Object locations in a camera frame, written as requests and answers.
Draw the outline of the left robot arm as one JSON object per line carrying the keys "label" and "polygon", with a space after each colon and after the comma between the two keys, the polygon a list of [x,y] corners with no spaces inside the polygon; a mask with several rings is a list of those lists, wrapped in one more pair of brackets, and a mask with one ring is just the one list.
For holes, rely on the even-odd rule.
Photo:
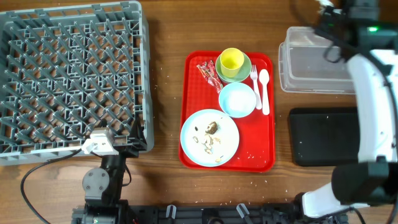
{"label": "left robot arm", "polygon": [[73,212],[73,223],[137,223],[138,217],[130,208],[127,200],[121,199],[124,173],[129,172],[126,159],[137,158],[139,151],[146,148],[146,139],[141,129],[141,119],[137,118],[132,125],[129,136],[136,140],[131,145],[116,143],[113,132],[105,127],[95,129],[84,142],[82,150],[101,158],[99,168],[89,170],[83,180],[85,206],[81,214]]}

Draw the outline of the green plastic bowl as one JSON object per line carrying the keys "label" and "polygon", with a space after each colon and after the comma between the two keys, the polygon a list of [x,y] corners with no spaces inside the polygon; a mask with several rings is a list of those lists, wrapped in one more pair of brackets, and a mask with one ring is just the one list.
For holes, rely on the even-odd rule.
{"label": "green plastic bowl", "polygon": [[221,81],[223,81],[224,83],[235,83],[235,82],[243,82],[245,79],[247,79],[247,77],[250,75],[252,65],[250,58],[245,53],[243,53],[243,55],[244,55],[244,63],[240,68],[238,74],[233,78],[226,77],[222,74],[220,55],[218,56],[218,58],[216,59],[215,67],[218,77],[220,78]]}

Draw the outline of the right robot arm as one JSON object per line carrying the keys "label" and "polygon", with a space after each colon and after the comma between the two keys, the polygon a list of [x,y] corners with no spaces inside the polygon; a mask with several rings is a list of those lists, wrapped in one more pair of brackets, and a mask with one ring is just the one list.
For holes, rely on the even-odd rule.
{"label": "right robot arm", "polygon": [[317,222],[390,204],[397,215],[397,25],[379,20],[377,1],[320,2],[316,35],[340,48],[356,94],[358,162],[335,167],[331,182],[297,197],[300,218]]}

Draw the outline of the light blue bowl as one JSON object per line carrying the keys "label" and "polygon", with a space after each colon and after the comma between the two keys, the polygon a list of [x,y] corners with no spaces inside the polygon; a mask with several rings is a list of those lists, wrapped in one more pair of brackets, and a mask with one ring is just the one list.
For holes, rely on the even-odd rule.
{"label": "light blue bowl", "polygon": [[218,103],[228,116],[243,118],[254,111],[256,96],[250,86],[244,83],[230,83],[220,91]]}

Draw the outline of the white plastic spoon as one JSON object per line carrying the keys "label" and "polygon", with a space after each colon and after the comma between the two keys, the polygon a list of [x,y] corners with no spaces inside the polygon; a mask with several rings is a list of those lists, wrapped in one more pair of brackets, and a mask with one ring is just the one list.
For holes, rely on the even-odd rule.
{"label": "white plastic spoon", "polygon": [[266,69],[262,69],[259,73],[259,81],[262,84],[262,112],[264,115],[270,114],[270,104],[267,92],[267,84],[269,83],[270,77]]}

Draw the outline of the yellow plastic cup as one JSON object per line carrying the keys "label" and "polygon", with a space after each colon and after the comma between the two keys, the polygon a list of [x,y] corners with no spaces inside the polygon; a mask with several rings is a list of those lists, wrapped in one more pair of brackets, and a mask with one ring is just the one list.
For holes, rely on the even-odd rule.
{"label": "yellow plastic cup", "polygon": [[244,54],[237,48],[228,48],[221,53],[220,62],[222,74],[233,78],[244,64]]}

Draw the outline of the white plastic fork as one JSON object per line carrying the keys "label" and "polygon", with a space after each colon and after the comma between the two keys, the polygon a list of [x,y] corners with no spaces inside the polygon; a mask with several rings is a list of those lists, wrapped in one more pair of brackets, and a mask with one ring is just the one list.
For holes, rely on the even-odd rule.
{"label": "white plastic fork", "polygon": [[261,96],[259,92],[259,87],[258,87],[258,72],[257,68],[255,65],[251,65],[251,73],[250,73],[251,80],[253,82],[253,90],[256,96],[256,109],[261,110],[262,109],[262,102],[261,102]]}

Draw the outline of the red snack wrapper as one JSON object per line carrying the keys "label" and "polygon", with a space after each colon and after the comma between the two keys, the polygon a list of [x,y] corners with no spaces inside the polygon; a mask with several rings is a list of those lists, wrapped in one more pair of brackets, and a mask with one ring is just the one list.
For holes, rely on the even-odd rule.
{"label": "red snack wrapper", "polygon": [[203,63],[197,65],[197,69],[199,69],[205,81],[209,85],[215,87],[217,94],[219,94],[223,88],[223,84],[217,75],[214,61],[204,61]]}

